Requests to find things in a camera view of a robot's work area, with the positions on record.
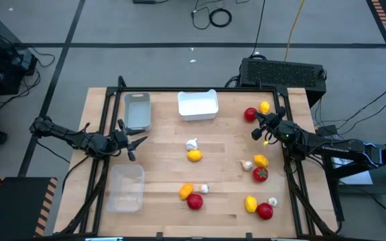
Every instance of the wooden tabletop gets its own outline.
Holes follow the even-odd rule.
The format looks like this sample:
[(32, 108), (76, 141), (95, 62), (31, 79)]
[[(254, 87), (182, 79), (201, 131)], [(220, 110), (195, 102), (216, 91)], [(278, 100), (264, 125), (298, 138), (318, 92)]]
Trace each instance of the wooden tabletop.
[[(124, 117), (124, 102), (120, 103), (118, 118)], [(110, 196), (107, 182), (99, 228), (100, 236), (155, 236), (163, 232), (165, 237), (245, 237), (251, 232), (255, 238), (296, 237), (293, 214), (288, 193), (287, 179), (283, 171), (281, 145), (263, 148), (261, 141), (251, 138), (257, 122), (246, 123), (243, 111), (248, 107), (258, 108), (261, 101), (271, 104), (275, 111), (272, 93), (264, 92), (217, 92), (219, 111), (214, 120), (184, 122), (178, 114), (177, 92), (150, 92), (150, 132), (131, 137), (132, 140), (148, 136), (135, 153), (137, 161), (128, 160), (125, 151), (119, 157), (111, 157), (110, 170), (116, 164), (138, 164), (145, 171), (143, 207), (137, 212), (108, 212)], [(104, 88), (90, 88), (82, 114), (80, 129), (90, 123), (88, 131), (97, 131), (103, 102)], [(295, 122), (303, 129), (314, 132), (314, 125), (304, 89), (289, 89), (289, 100)], [(107, 120), (109, 128), (110, 104)], [(185, 142), (198, 139), (204, 156), (193, 163), (186, 158)], [(263, 154), (269, 159), (269, 178), (264, 183), (255, 183), (251, 172), (243, 171), (239, 160), (252, 160)], [(84, 157), (75, 151), (70, 168)], [(92, 161), (87, 161), (70, 174), (56, 220), (55, 232), (63, 229), (84, 203), (88, 176)], [(336, 230), (333, 205), (328, 191), (324, 171), (316, 163), (304, 161), (304, 173), (310, 202), (328, 224)], [(185, 183), (208, 184), (210, 193), (202, 195), (201, 210), (192, 211), (180, 200), (178, 191)], [(261, 220), (257, 214), (245, 211), (244, 199), (253, 195), (259, 203), (276, 197), (271, 220)], [(300, 204), (302, 229), (307, 233), (304, 210)], [(90, 209), (88, 230), (91, 230), (95, 208)]]

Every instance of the garlic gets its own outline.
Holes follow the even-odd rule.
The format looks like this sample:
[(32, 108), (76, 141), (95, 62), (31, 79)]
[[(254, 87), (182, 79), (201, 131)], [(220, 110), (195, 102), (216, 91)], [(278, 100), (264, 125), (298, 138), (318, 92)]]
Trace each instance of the garlic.
[(278, 204), (278, 200), (276, 200), (276, 198), (274, 197), (271, 197), (267, 200), (267, 203), (273, 207), (276, 207), (276, 205)]
[(245, 171), (249, 171), (253, 168), (253, 163), (251, 161), (244, 161), (244, 160), (240, 160), (241, 164), (242, 164), (242, 168), (245, 170)]
[(198, 139), (195, 138), (193, 140), (188, 140), (186, 142), (186, 148), (187, 148), (187, 151), (191, 151), (191, 150), (197, 150), (198, 149), (198, 143), (197, 143)]
[(200, 186), (200, 192), (203, 194), (207, 194), (209, 192), (209, 186), (207, 184), (202, 184)]

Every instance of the concrete floor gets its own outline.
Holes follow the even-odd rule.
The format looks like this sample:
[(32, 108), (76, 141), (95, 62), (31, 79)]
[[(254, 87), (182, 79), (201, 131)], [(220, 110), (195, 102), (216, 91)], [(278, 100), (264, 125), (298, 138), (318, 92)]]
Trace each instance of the concrete floor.
[[(57, 43), (61, 48), (38, 48), (56, 56), (53, 65), (38, 68), (41, 84), (28, 97), (14, 100), (0, 111), (0, 129), (9, 140), (0, 146), (0, 177), (16, 176), (29, 143), (28, 128), (39, 114), (50, 81), (60, 74), (48, 116), (55, 123), (77, 129), (86, 91), (90, 87), (114, 86), (122, 75), (128, 86), (223, 86), (237, 74), (248, 48), (69, 48), (56, 63), (77, 10), (79, 0), (0, 1), (0, 20), (23, 42)], [(194, 1), (171, 0), (160, 5), (134, 5), (130, 0), (86, 0), (72, 43), (253, 43), (262, 1), (236, 5), (226, 0), (233, 22), (226, 28), (194, 29), (190, 12)], [(260, 43), (285, 43), (300, 1), (267, 0)], [(204, 24), (206, 16), (196, 16)], [(308, 0), (300, 15), (293, 43), (384, 44), (365, 0)], [(327, 93), (322, 101), (324, 120), (346, 118), (386, 89), (386, 49), (370, 45), (357, 49), (292, 48), (289, 61), (322, 64), (328, 72)], [(259, 48), (270, 60), (283, 60), (284, 48)], [(40, 57), (42, 62), (49, 61)], [(386, 97), (359, 118), (378, 111)], [(386, 143), (386, 109), (365, 121), (345, 137)], [(69, 158), (64, 143), (42, 143)], [(27, 176), (62, 180), (68, 164), (36, 147)], [(52, 233), (60, 202), (57, 189), (47, 234)], [(386, 205), (386, 196), (379, 197)], [(352, 238), (386, 240), (386, 213), (365, 195), (341, 195), (346, 221), (342, 234)]]

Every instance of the red tomato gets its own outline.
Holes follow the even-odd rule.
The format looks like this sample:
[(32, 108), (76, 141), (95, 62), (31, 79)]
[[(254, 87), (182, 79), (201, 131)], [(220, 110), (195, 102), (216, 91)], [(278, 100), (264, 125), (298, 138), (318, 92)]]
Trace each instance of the red tomato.
[(266, 168), (264, 167), (257, 167), (253, 171), (253, 177), (255, 181), (263, 182), (266, 181), (267, 177), (269, 176)]
[(255, 108), (248, 108), (247, 110), (245, 110), (244, 112), (244, 119), (247, 121), (247, 122), (253, 122), (255, 119), (256, 119), (256, 116), (255, 116), (255, 113), (257, 112), (257, 110)]
[(202, 207), (204, 200), (202, 196), (197, 193), (192, 193), (187, 197), (187, 205), (193, 210), (198, 210)]
[(259, 214), (259, 217), (263, 218), (264, 220), (269, 220), (273, 216), (273, 208), (267, 203), (258, 205), (256, 212)]

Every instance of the gray tray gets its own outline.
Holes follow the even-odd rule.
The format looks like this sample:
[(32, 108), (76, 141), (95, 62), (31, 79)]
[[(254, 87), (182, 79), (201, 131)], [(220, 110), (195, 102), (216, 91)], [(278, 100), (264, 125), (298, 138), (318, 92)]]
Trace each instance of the gray tray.
[(125, 124), (133, 130), (151, 129), (151, 102), (148, 93), (125, 95)]

